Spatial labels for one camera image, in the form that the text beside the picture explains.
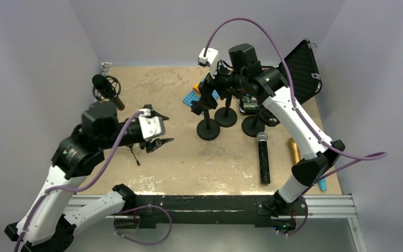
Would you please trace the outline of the black stand with shock mount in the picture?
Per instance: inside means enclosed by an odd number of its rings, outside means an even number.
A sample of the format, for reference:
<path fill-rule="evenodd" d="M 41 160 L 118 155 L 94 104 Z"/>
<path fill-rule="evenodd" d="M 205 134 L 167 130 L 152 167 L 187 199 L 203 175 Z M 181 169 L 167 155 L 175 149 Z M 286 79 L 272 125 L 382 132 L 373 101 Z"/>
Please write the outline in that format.
<path fill-rule="evenodd" d="M 279 123 L 279 119 L 274 114 L 261 107 L 255 115 L 248 116 L 243 120 L 241 129 L 245 135 L 256 137 L 258 133 L 264 132 L 266 127 L 275 127 Z"/>

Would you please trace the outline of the blue handheld microphone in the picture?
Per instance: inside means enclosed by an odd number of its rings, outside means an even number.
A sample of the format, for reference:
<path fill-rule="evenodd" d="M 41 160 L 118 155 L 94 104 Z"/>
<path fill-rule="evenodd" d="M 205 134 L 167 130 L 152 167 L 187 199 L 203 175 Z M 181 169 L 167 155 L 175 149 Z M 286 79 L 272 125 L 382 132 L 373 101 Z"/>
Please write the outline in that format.
<path fill-rule="evenodd" d="M 318 181 L 317 183 L 319 189 L 321 192 L 325 192 L 327 191 L 327 185 L 326 185 L 326 179 L 321 179 L 320 181 Z"/>

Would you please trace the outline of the black silver-grille microphone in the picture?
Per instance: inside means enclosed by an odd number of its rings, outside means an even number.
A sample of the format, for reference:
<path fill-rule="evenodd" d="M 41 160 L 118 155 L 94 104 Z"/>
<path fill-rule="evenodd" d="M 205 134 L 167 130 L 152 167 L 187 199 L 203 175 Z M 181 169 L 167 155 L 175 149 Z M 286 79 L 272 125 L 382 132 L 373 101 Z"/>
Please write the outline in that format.
<path fill-rule="evenodd" d="M 263 185 L 269 185 L 271 179 L 268 156 L 268 135 L 265 132 L 259 132 L 256 138 L 258 143 L 260 182 Z"/>

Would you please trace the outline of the gold handheld microphone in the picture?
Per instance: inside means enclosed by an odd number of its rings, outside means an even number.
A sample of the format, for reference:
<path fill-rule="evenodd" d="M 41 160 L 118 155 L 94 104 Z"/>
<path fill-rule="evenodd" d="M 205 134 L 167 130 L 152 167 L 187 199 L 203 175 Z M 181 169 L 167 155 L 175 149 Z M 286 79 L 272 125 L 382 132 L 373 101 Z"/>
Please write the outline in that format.
<path fill-rule="evenodd" d="M 293 164 L 299 163 L 302 157 L 300 155 L 299 147 L 293 138 L 288 139 L 288 147 L 292 155 Z"/>

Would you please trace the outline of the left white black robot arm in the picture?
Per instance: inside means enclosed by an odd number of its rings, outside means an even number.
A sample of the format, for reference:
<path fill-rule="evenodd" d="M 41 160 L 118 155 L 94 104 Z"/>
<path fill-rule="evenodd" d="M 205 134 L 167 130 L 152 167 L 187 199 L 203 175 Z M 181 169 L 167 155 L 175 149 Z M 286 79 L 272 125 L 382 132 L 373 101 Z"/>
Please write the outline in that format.
<path fill-rule="evenodd" d="M 77 192 L 89 189 L 87 177 L 101 166 L 103 173 L 120 146 L 138 144 L 147 153 L 162 147 L 167 117 L 150 104 L 125 121 L 118 120 L 111 102 L 95 102 L 81 116 L 71 135 L 55 151 L 48 175 L 35 201 L 18 222 L 4 232 L 15 243 L 15 251 L 65 251 L 75 237 L 103 218 L 128 215 L 152 204 L 137 202 L 137 195 L 124 184 L 78 209 L 66 211 Z"/>

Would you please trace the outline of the black round-base mic stand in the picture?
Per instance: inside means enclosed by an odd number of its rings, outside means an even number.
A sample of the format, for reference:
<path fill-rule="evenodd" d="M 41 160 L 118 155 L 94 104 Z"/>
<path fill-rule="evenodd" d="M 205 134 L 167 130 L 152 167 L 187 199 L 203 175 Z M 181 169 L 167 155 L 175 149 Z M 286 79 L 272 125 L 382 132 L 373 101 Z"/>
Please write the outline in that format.
<path fill-rule="evenodd" d="M 225 106 L 215 112 L 214 119 L 221 127 L 229 128 L 235 125 L 237 122 L 237 114 L 235 110 L 230 107 L 231 102 L 232 94 L 228 94 L 226 97 Z"/>

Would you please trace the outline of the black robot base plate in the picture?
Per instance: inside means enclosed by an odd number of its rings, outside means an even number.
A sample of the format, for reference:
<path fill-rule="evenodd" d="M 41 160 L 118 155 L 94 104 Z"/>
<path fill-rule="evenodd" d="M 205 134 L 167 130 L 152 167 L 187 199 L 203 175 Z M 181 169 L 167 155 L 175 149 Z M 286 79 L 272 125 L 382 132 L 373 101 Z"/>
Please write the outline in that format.
<path fill-rule="evenodd" d="M 276 195 L 134 195 L 120 210 L 109 215 L 136 216 L 140 228 L 157 224 L 253 225 L 271 227 L 284 219 L 305 215 L 305 203 L 300 198 L 284 203 Z"/>

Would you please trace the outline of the black tripod shock-mount stand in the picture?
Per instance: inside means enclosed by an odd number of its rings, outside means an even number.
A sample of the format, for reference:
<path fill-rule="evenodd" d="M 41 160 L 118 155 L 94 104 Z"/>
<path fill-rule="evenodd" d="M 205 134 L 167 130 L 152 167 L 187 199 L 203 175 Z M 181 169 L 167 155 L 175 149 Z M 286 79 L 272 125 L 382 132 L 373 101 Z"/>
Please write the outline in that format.
<path fill-rule="evenodd" d="M 117 78 L 113 76 L 107 77 L 102 74 L 96 74 L 92 77 L 92 84 L 92 92 L 96 100 L 108 100 L 112 102 L 118 110 L 122 111 L 125 109 L 124 103 L 119 98 L 121 89 L 117 91 L 115 88 L 116 84 L 120 85 Z"/>

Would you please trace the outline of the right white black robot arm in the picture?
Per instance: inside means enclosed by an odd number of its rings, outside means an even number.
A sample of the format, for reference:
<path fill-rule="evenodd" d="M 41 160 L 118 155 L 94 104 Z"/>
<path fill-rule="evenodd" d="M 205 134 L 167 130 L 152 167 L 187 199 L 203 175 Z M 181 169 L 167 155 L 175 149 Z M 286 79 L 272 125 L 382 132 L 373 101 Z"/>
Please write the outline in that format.
<path fill-rule="evenodd" d="M 345 145 L 321 131 L 297 99 L 292 97 L 293 88 L 288 75 L 284 76 L 277 68 L 262 69 L 252 45 L 234 46 L 229 55 L 233 70 L 226 73 L 220 65 L 219 52 L 213 48 L 202 49 L 198 64 L 209 67 L 209 73 L 199 85 L 201 97 L 192 103 L 191 111 L 199 115 L 216 109 L 217 101 L 212 97 L 214 91 L 223 99 L 228 94 L 239 97 L 246 92 L 281 122 L 299 146 L 303 157 L 292 167 L 289 179 L 274 194 L 275 210 L 285 214 L 294 207 L 294 201 L 336 163 Z"/>

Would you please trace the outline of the black condenser microphone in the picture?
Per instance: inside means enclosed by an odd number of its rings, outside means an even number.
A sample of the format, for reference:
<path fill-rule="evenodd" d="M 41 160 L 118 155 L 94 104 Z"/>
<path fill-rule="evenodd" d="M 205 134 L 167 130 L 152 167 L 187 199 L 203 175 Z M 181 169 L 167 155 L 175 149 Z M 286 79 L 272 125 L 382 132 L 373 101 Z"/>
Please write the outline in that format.
<path fill-rule="evenodd" d="M 92 77 L 92 84 L 95 90 L 97 90 L 104 98 L 114 103 L 118 110 L 122 111 L 125 109 L 124 103 L 119 98 L 119 93 L 115 90 L 115 87 L 109 82 L 109 79 L 106 76 L 101 74 L 94 75 Z"/>

